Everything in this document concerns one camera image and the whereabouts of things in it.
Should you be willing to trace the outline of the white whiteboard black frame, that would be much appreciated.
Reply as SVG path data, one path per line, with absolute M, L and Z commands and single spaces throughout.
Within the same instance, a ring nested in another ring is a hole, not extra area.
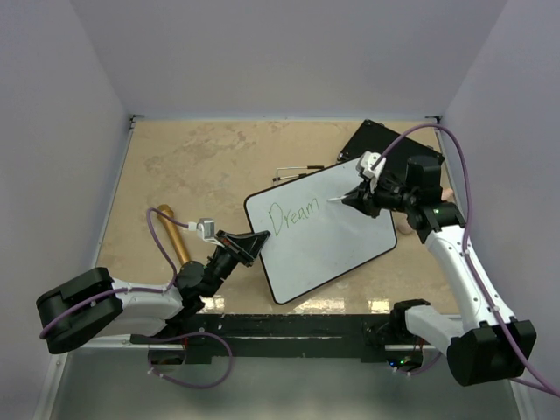
M 355 188 L 361 177 L 349 160 L 250 194 L 248 224 L 270 231 L 261 261 L 273 300 L 285 305 L 396 247 L 390 211 L 368 217 L 327 202 Z

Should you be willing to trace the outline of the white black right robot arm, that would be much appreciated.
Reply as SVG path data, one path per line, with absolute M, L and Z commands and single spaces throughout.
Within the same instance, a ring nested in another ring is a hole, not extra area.
M 444 272 L 462 322 L 451 321 L 423 299 L 406 300 L 394 305 L 388 323 L 376 334 L 378 341 L 408 344 L 419 338 L 431 344 L 462 386 L 520 377 L 536 330 L 501 302 L 480 267 L 462 213 L 445 199 L 440 161 L 411 157 L 404 178 L 387 171 L 385 163 L 380 154 L 365 152 L 356 165 L 361 182 L 341 202 L 373 218 L 383 209 L 405 214 Z

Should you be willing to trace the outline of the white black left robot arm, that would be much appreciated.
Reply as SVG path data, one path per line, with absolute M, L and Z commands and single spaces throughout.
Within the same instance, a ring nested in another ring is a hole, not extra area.
M 36 306 L 43 327 L 39 337 L 50 354 L 71 352 L 90 340 L 122 334 L 172 343 L 181 326 L 205 306 L 238 264 L 250 267 L 270 231 L 215 236 L 207 263 L 190 261 L 171 286 L 129 283 L 104 267 L 90 269 L 41 295 Z

